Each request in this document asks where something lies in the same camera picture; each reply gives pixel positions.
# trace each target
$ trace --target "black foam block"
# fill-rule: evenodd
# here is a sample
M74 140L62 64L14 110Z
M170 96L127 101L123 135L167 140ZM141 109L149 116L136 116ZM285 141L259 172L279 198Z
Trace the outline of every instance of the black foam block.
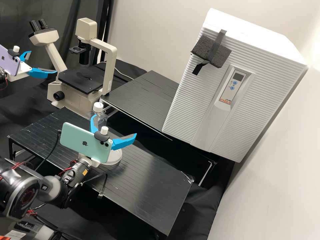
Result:
M214 43L213 39L202 35L191 52L202 59L208 60L213 66L221 68L229 57L231 50L220 44L214 57L210 60L208 54Z

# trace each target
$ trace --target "smartphone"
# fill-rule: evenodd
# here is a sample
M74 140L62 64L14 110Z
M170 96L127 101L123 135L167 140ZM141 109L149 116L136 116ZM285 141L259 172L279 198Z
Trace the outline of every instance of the smartphone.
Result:
M2 45L0 45L0 67L12 76L17 75L20 67L20 58L12 57Z
M101 144L94 134L71 123L62 125L60 144L87 157L106 163L110 154L112 141Z

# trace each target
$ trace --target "white ribbed panel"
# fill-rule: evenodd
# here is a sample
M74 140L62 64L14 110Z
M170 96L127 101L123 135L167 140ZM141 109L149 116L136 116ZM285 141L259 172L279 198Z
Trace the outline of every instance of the white ribbed panel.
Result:
M199 38L202 34L215 39L218 33L202 27ZM240 162L307 67L227 35L222 44L232 52L222 68L207 64L196 76L192 71L202 59L191 55L162 131L190 143L228 66L246 69L255 73L255 78L237 109L231 110L211 149Z

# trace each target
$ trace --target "microscope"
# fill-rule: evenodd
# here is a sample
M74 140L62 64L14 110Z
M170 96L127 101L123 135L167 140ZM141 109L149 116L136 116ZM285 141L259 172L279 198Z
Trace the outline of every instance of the microscope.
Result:
M57 108L67 107L71 111L86 117L99 101L101 95L111 91L117 48L97 39L97 23L89 18L77 20L75 35L78 45L69 51L79 55L79 63L88 65L90 51L96 47L104 51L105 70L95 66L67 69L54 42L59 39L55 28L49 28L44 19L39 20L40 28L32 20L30 25L33 33L29 39L35 46L44 46L55 69L58 71L56 80L48 85L47 99Z

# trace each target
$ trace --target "microscope stage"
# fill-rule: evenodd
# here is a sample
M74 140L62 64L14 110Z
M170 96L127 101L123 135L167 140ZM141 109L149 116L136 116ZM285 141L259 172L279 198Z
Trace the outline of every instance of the microscope stage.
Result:
M89 94L102 88L104 71L90 66L77 69L67 69L59 73L59 80L69 86Z

